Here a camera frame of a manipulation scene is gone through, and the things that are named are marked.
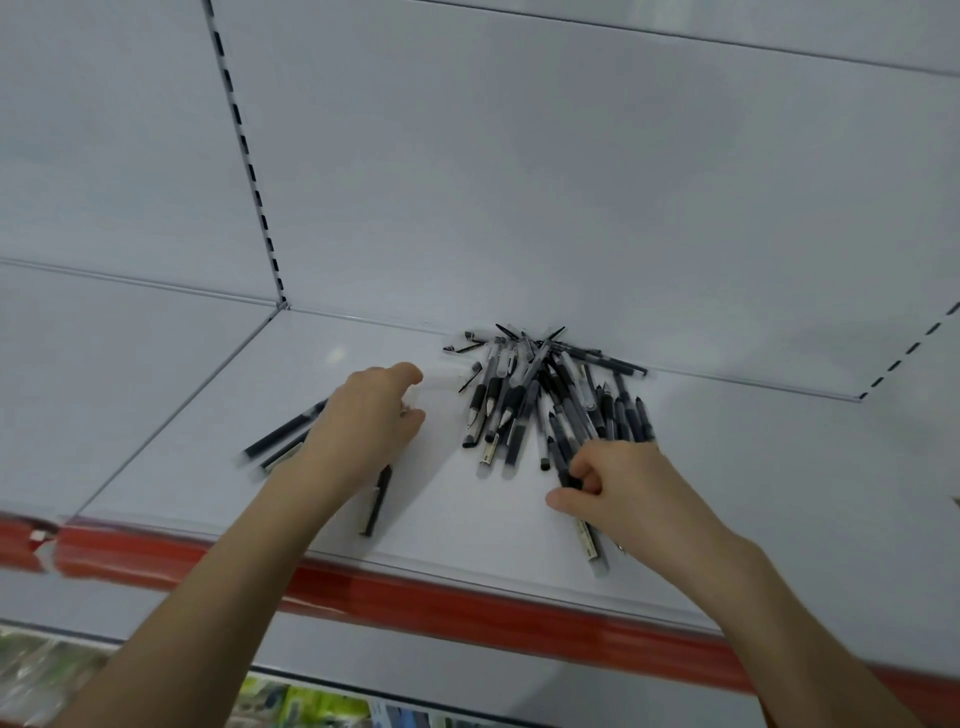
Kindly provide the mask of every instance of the pen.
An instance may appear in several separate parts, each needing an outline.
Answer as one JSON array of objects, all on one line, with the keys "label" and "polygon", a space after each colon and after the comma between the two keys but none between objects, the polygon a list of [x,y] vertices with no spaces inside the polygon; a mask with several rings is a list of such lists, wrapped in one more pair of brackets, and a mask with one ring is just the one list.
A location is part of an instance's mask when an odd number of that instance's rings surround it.
[{"label": "pen", "polygon": [[569,352],[562,352],[560,358],[564,362],[566,369],[570,372],[570,378],[573,380],[580,404],[582,404],[587,411],[596,409],[597,403],[593,399],[593,389],[587,384],[587,378],[581,373],[580,367],[573,363]]},{"label": "pen", "polygon": [[503,338],[497,336],[493,340],[493,353],[491,354],[491,364],[493,364],[493,356],[496,355],[495,360],[495,373],[493,373],[494,367],[491,366],[488,374],[492,374],[490,381],[487,383],[487,403],[484,405],[487,411],[487,417],[493,412],[493,408],[496,406],[496,401],[500,397],[500,388],[503,385],[503,377],[506,375],[507,370],[507,361],[504,357],[503,350]]},{"label": "pen", "polygon": [[547,415],[547,422],[550,423],[550,429],[553,430],[554,439],[557,442],[557,447],[560,448],[560,453],[564,457],[564,461],[570,462],[573,459],[573,454],[576,452],[576,440],[574,440],[573,443],[570,442],[570,438],[567,437],[564,427],[560,424],[560,420],[553,412]]},{"label": "pen", "polygon": [[301,427],[309,425],[318,417],[320,417],[321,412],[324,411],[324,407],[326,407],[326,400],[319,401],[310,407],[310,409],[297,415],[297,417],[293,418],[292,420],[285,422],[269,435],[264,435],[241,453],[243,461],[247,462],[249,460],[253,460],[257,455],[263,454],[278,442],[285,440],[288,435],[292,435]]},{"label": "pen", "polygon": [[611,394],[610,385],[607,383],[603,385],[600,411],[603,412],[603,419],[607,429],[607,439],[616,440],[616,418],[613,413],[613,394]]},{"label": "pen", "polygon": [[520,340],[520,337],[517,336],[517,335],[516,335],[515,333],[513,333],[512,331],[510,331],[507,327],[502,327],[500,324],[494,324],[494,326],[496,326],[496,327],[499,328],[501,331],[503,331],[505,334],[507,334],[507,337],[508,337],[509,339],[511,339],[512,341],[519,341],[519,340]]},{"label": "pen", "polygon": [[534,355],[533,361],[531,361],[529,364],[522,364],[517,367],[514,375],[510,377],[512,389],[510,390],[510,393],[507,395],[507,399],[504,402],[503,415],[500,418],[501,427],[510,421],[510,419],[516,414],[516,411],[523,404],[527,391],[529,391],[531,388],[537,373],[540,371],[540,365],[543,363],[543,360],[549,353],[549,345],[543,344],[540,347],[540,350]]},{"label": "pen", "polygon": [[503,382],[503,385],[499,387],[498,397],[496,398],[496,402],[493,404],[492,411],[490,410],[490,392],[487,393],[487,432],[484,435],[484,440],[486,440],[488,443],[493,442],[493,436],[500,428],[500,419],[509,389],[509,382]]},{"label": "pen", "polygon": [[607,420],[604,419],[603,414],[603,387],[597,384],[593,396],[597,400],[597,408],[589,411],[590,419],[593,420],[593,428],[597,431],[597,437],[599,437],[601,440],[606,440]]},{"label": "pen", "polygon": [[500,347],[500,357],[496,362],[496,375],[503,378],[510,375],[510,347],[502,336],[497,336],[494,341]]},{"label": "pen", "polygon": [[394,476],[394,469],[389,465],[380,471],[380,476],[376,479],[376,485],[373,486],[373,503],[370,514],[360,528],[360,535],[370,538],[373,535],[373,527],[376,526],[376,519],[380,515],[380,506],[383,505],[383,498],[387,495],[387,486],[390,485],[390,478]]},{"label": "pen", "polygon": [[470,378],[464,382],[464,386],[457,390],[457,394],[461,395],[464,393],[464,390],[470,386],[470,383],[477,378],[477,375],[483,371],[483,364],[479,361],[474,361],[473,366],[470,368]]},{"label": "pen", "polygon": [[540,469],[550,470],[550,447],[547,445],[546,429],[543,427],[543,412],[540,409],[540,398],[534,406],[534,424],[537,426],[537,450],[540,453]]},{"label": "pen", "polygon": [[613,374],[613,381],[616,382],[616,388],[620,392],[617,399],[623,402],[623,412],[627,417],[627,425],[630,427],[630,432],[634,436],[634,442],[642,443],[644,441],[643,425],[640,424],[640,417],[636,413],[634,402],[630,399],[630,392],[627,391],[627,385],[624,384],[623,377],[616,373]]},{"label": "pen", "polygon": [[527,389],[526,397],[523,400],[523,408],[519,416],[514,420],[514,429],[510,433],[510,440],[507,445],[507,457],[503,461],[504,465],[515,466],[516,459],[520,455],[520,446],[523,445],[523,438],[527,433],[527,426],[530,423],[530,415],[534,407],[537,406],[537,398],[540,396],[540,385],[533,382]]},{"label": "pen", "polygon": [[[284,456],[287,455],[288,452],[296,448],[298,445],[302,445],[306,441],[306,436],[309,434],[310,430],[307,430],[296,439],[287,443],[285,447],[277,450],[273,455],[260,463],[260,470],[262,470],[264,473],[271,472],[281,461],[287,459]],[[291,453],[290,455],[287,455],[287,457],[293,457],[293,455],[294,453]]]},{"label": "pen", "polygon": [[630,433],[630,426],[627,425],[626,408],[620,400],[613,401],[613,416],[616,419],[616,439],[624,440],[628,443],[633,442]]},{"label": "pen", "polygon": [[577,529],[577,538],[580,540],[580,546],[583,547],[587,560],[594,561],[595,559],[599,559],[600,552],[597,550],[596,541],[593,539],[593,534],[590,533],[587,522],[581,521],[580,519],[574,519],[573,521]]},{"label": "pen", "polygon": [[481,412],[477,419],[473,421],[473,424],[467,428],[467,434],[464,436],[464,442],[462,443],[464,448],[475,448],[480,444],[483,425],[486,422],[487,415]]},{"label": "pen", "polygon": [[507,345],[507,374],[508,376],[514,373],[516,369],[516,341],[512,341]]},{"label": "pen", "polygon": [[491,347],[490,356],[487,357],[487,373],[483,376],[483,381],[477,384],[473,390],[473,398],[470,400],[470,409],[467,412],[467,427],[471,427],[476,422],[480,410],[484,409],[484,400],[487,398],[487,388],[493,379],[493,372],[496,369],[497,350],[496,345]]},{"label": "pen", "polygon": [[612,356],[606,356],[603,353],[590,352],[580,347],[571,346],[563,341],[554,341],[551,346],[556,352],[569,352],[570,356],[574,359],[580,359],[581,361],[586,361],[588,364],[609,369],[611,372],[619,372],[626,376],[632,376],[634,372],[642,372],[644,376],[647,375],[646,367],[631,364],[629,361],[623,361],[622,359],[614,359]]},{"label": "pen", "polygon": [[554,359],[551,364],[557,373],[559,380],[554,381],[554,386],[560,392],[564,401],[564,412],[573,425],[574,432],[577,433],[577,439],[583,444],[586,440],[592,440],[597,437],[596,429],[590,421],[587,410],[580,402],[580,395],[577,392],[577,386],[573,383],[573,378],[562,361]]},{"label": "pen", "polygon": [[487,443],[487,446],[484,448],[483,457],[480,459],[481,465],[492,465],[493,457],[496,455],[496,446],[500,444],[500,433],[496,432],[493,435],[493,441]]},{"label": "pen", "polygon": [[643,406],[643,400],[637,397],[634,405],[636,406],[636,413],[640,418],[640,424],[643,425],[643,442],[657,442],[657,437],[654,435],[654,426],[651,425],[650,418],[647,416],[647,408]]}]

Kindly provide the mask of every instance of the hand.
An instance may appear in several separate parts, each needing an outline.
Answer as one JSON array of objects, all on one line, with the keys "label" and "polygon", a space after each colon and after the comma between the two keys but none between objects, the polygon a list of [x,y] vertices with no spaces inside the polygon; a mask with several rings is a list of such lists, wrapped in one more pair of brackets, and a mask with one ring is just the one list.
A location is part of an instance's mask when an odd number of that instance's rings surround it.
[{"label": "hand", "polygon": [[653,443],[592,440],[570,474],[583,491],[558,488],[547,505],[595,525],[695,601],[738,539]]},{"label": "hand", "polygon": [[426,414],[421,409],[404,412],[402,398],[422,380],[423,372],[410,362],[351,374],[330,396],[303,448],[289,461],[288,473],[339,508],[373,482],[420,431]]}]

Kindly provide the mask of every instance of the white panel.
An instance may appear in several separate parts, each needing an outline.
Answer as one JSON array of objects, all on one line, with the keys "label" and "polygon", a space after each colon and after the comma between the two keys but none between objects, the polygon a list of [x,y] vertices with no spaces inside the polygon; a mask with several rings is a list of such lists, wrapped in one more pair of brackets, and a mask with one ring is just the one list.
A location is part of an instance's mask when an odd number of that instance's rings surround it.
[{"label": "white panel", "polygon": [[[143,589],[5,570],[0,595],[0,620],[114,640],[160,601]],[[254,664],[558,728],[764,725],[752,695],[288,614],[274,617]]]},{"label": "white panel", "polygon": [[72,516],[271,310],[0,265],[0,511]]},{"label": "white panel", "polygon": [[960,72],[952,0],[440,0],[761,48]]},{"label": "white panel", "polygon": [[218,18],[294,305],[857,396],[955,300],[957,80],[395,0]]},{"label": "white panel", "polygon": [[3,4],[0,256],[276,299],[201,0]]},{"label": "white panel", "polygon": [[[438,366],[441,337],[304,313],[274,319],[83,515],[217,535],[258,485],[235,454],[322,399],[350,371],[409,358]],[[271,376],[283,352],[283,377]],[[859,654],[960,673],[960,511],[897,421],[860,405],[698,377],[635,383],[663,449],[720,516],[771,554],[811,609]],[[572,524],[542,502],[554,485],[528,453],[512,480],[477,476],[459,448],[466,400],[424,391],[427,423],[396,463],[375,538],[369,495],[321,532],[318,553],[578,606],[712,629],[658,576],[607,543],[597,579]],[[891,591],[891,584],[897,588]]]},{"label": "white panel", "polygon": [[866,402],[896,423],[900,446],[926,464],[943,492],[960,498],[960,311],[920,341]]}]

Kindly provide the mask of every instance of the finger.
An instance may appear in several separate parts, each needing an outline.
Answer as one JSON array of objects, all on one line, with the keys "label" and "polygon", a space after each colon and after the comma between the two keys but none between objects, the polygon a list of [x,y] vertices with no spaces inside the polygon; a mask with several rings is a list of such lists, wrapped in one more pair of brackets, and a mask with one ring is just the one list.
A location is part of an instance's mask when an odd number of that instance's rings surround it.
[{"label": "finger", "polygon": [[424,420],[426,420],[426,412],[422,409],[408,409],[400,416],[400,437],[404,445],[417,437]]},{"label": "finger", "polygon": [[580,479],[587,477],[587,473],[595,469],[603,453],[607,451],[610,445],[612,445],[612,443],[606,440],[589,440],[585,442],[584,446],[577,450],[577,454],[573,456],[573,460],[570,462],[570,474]]},{"label": "finger", "polygon": [[575,488],[554,488],[546,494],[546,504],[555,511],[566,513],[568,516],[594,522],[599,501],[597,496],[578,491]]},{"label": "finger", "polygon": [[591,493],[595,496],[599,496],[603,492],[603,482],[600,480],[600,476],[591,471],[587,473],[587,477],[584,478],[584,493]]},{"label": "finger", "polygon": [[416,364],[411,364],[409,361],[401,361],[399,364],[395,364],[387,370],[387,374],[396,388],[398,397],[402,397],[408,387],[420,384],[423,381],[423,372],[417,368]]}]

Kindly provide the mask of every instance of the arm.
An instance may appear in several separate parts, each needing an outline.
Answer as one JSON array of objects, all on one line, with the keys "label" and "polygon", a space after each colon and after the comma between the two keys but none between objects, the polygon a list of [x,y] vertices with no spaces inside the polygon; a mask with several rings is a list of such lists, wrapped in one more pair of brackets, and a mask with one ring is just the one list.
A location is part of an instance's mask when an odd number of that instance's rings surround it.
[{"label": "arm", "polygon": [[597,526],[720,625],[780,728],[919,728],[656,445],[587,443],[570,474],[584,490],[552,491],[547,504]]},{"label": "arm", "polygon": [[413,364],[351,375],[303,449],[52,723],[221,728],[317,531],[423,423],[401,413]]}]

